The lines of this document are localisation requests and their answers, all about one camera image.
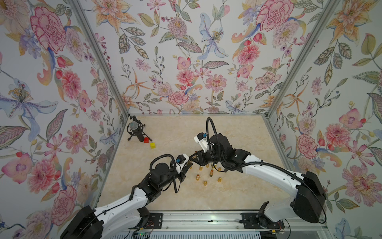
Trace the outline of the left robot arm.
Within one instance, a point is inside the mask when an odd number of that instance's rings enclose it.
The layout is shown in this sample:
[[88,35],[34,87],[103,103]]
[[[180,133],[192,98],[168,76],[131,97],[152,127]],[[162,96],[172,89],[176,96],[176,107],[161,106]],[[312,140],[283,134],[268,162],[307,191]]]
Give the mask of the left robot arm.
[[130,228],[141,228],[149,219],[146,206],[176,181],[183,182],[192,166],[189,157],[164,154],[149,165],[149,173],[130,194],[103,207],[82,208],[61,234],[62,239],[109,239]]

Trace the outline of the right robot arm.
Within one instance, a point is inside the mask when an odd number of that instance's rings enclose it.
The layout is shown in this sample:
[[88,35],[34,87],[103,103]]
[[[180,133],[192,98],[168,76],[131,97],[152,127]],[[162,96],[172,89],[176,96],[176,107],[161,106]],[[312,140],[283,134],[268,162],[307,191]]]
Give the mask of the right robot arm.
[[238,171],[261,178],[289,194],[289,198],[264,202],[255,216],[243,222],[270,229],[291,218],[309,223],[325,224],[327,199],[318,176],[312,172],[298,173],[261,160],[250,152],[233,148],[226,136],[217,132],[212,118],[206,120],[206,132],[194,138],[201,150],[190,160],[199,166],[221,164],[223,172]]

